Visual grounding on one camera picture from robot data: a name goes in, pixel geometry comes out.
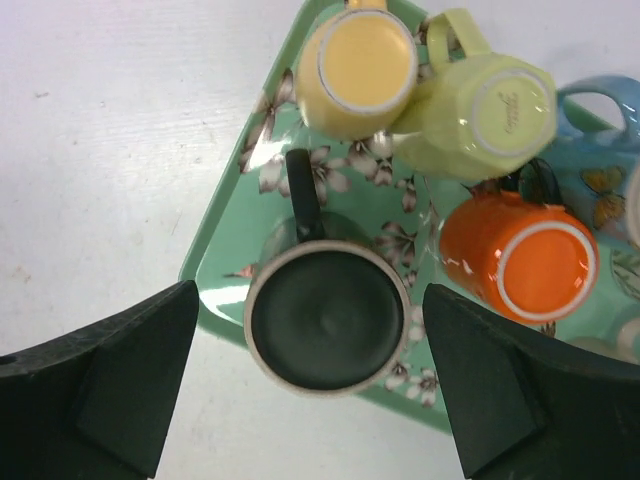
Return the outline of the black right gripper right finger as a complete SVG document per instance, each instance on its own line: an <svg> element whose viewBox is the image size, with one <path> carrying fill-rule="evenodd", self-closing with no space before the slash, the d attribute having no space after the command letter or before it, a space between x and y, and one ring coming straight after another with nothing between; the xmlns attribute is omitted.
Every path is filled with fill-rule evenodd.
<svg viewBox="0 0 640 480"><path fill-rule="evenodd" d="M423 319L465 478L638 478L638 366L441 284L426 287Z"/></svg>

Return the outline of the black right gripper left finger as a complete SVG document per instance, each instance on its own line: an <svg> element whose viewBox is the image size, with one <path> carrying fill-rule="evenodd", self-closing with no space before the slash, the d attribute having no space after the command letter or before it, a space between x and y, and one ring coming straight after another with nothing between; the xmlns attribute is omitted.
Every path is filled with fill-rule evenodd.
<svg viewBox="0 0 640 480"><path fill-rule="evenodd" d="M4 479L152 479L199 312L180 281L1 358Z"/></svg>

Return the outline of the black mug with red interior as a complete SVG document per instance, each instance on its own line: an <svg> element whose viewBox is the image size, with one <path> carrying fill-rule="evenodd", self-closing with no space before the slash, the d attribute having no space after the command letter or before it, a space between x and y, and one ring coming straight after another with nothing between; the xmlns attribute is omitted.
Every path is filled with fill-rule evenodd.
<svg viewBox="0 0 640 480"><path fill-rule="evenodd" d="M321 207L311 155L285 155L291 215L270 233L244 301L256 364L300 394L367 389L399 359L411 302L394 267L352 219Z"/></svg>

